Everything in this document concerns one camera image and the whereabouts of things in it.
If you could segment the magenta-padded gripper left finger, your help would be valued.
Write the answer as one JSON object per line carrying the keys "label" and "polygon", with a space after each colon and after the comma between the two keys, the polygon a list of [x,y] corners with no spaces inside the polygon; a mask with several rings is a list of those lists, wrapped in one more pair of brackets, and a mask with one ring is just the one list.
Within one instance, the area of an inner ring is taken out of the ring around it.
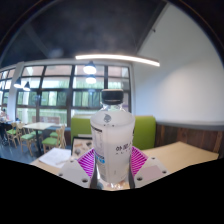
{"label": "magenta-padded gripper left finger", "polygon": [[59,170],[58,176],[83,188],[95,189],[97,187],[97,170],[94,150],[90,149],[80,158],[74,156],[69,158]]}

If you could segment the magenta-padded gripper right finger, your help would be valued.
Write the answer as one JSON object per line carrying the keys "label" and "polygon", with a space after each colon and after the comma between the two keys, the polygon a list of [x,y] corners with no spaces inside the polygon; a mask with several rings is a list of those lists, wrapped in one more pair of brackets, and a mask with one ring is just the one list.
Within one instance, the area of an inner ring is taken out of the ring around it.
{"label": "magenta-padded gripper right finger", "polygon": [[131,188],[143,187],[169,174],[168,169],[158,158],[148,157],[138,148],[132,147],[128,176]]}

